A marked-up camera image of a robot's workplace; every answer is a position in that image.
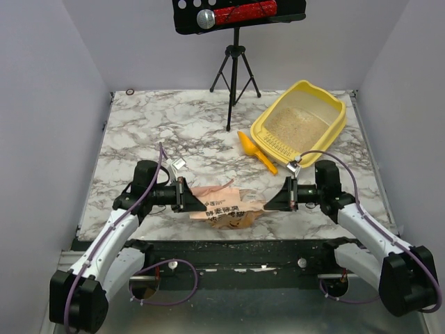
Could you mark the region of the yellow litter scoop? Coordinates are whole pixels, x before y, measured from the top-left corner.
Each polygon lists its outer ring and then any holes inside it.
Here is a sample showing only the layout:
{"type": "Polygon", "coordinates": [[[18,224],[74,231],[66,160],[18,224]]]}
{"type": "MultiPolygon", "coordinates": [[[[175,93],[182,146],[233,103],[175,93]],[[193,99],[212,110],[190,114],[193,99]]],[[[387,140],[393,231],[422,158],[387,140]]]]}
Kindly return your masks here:
{"type": "Polygon", "coordinates": [[[273,163],[266,157],[266,155],[249,139],[249,137],[241,131],[237,131],[239,141],[244,150],[244,153],[251,157],[256,157],[268,171],[273,175],[278,173],[277,168],[273,163]]]}

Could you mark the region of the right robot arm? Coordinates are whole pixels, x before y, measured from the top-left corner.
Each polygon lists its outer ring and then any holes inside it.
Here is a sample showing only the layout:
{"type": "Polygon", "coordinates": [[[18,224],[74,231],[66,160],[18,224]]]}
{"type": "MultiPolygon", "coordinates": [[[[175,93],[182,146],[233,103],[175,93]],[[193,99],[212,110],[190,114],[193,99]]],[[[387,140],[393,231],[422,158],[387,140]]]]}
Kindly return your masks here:
{"type": "Polygon", "coordinates": [[[297,177],[287,177],[264,209],[292,212],[300,204],[318,205],[358,240],[322,252],[319,258],[325,271],[352,271],[376,289],[384,307],[396,317],[440,309],[443,296],[432,253],[390,232],[361,206],[356,193],[343,191],[333,161],[317,161],[314,168],[314,184],[299,184],[297,177]]]}

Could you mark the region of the pink cat litter bag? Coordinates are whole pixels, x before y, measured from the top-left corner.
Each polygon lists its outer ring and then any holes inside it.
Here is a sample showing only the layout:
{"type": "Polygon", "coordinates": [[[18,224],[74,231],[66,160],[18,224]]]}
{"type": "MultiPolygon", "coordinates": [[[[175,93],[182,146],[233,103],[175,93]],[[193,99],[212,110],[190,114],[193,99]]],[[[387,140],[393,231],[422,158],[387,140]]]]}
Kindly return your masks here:
{"type": "Polygon", "coordinates": [[[190,219],[205,221],[215,229],[246,229],[263,215],[267,199],[254,189],[233,185],[194,186],[192,194],[206,207],[204,212],[191,212],[190,219]]]}

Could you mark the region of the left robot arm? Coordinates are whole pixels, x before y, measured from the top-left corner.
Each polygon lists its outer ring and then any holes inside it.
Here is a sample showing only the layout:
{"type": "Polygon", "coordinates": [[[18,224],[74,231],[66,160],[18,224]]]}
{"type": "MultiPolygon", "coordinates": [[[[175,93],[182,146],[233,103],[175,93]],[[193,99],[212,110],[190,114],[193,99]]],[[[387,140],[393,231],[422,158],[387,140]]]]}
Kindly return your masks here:
{"type": "Polygon", "coordinates": [[[95,240],[68,270],[57,270],[51,277],[49,320],[63,325],[68,333],[96,333],[112,298],[130,277],[153,269],[153,256],[127,243],[153,207],[170,206],[176,213],[206,210],[184,178],[158,183],[160,170],[161,162],[139,161],[95,240]]]}

